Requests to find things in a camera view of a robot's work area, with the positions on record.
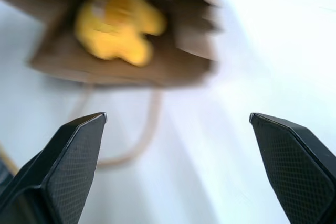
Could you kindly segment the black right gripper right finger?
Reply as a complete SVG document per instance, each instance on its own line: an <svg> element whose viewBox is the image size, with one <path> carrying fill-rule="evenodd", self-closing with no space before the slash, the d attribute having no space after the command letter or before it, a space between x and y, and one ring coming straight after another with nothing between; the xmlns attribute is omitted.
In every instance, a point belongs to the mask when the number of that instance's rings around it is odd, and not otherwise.
<svg viewBox="0 0 336 224"><path fill-rule="evenodd" d="M261 113L249 122L290 223L335 223L335 155L297 123Z"/></svg>

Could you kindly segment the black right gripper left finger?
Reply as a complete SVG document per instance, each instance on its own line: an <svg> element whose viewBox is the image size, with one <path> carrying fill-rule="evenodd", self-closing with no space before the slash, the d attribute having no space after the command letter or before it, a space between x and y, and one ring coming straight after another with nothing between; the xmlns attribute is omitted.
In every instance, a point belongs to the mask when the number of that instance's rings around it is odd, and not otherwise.
<svg viewBox="0 0 336 224"><path fill-rule="evenodd" d="M97 167L107 114L61 126L1 192L1 223L78 223Z"/></svg>

